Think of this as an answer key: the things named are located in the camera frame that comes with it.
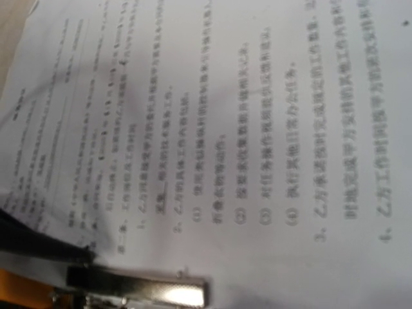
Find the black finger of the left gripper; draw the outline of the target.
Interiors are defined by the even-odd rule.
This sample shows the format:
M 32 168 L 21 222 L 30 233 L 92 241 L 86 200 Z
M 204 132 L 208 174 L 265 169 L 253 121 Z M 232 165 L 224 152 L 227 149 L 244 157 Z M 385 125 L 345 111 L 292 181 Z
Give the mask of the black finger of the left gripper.
M 95 255 L 88 247 L 54 239 L 34 231 L 1 211 L 1 251 L 65 263 L 92 263 Z

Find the orange folder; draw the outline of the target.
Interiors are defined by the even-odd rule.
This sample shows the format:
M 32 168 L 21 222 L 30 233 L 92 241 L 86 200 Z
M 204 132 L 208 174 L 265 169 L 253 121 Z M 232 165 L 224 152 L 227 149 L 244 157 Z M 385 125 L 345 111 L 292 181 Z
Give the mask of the orange folder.
M 1 269 L 1 308 L 72 308 L 54 286 Z

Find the white printed sheet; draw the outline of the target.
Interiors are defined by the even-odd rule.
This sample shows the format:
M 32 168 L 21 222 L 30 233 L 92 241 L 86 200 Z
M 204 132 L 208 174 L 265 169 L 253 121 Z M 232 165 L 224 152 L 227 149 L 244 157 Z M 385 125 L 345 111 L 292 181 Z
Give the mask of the white printed sheet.
M 411 2 L 36 1 L 1 208 L 212 308 L 410 308 Z

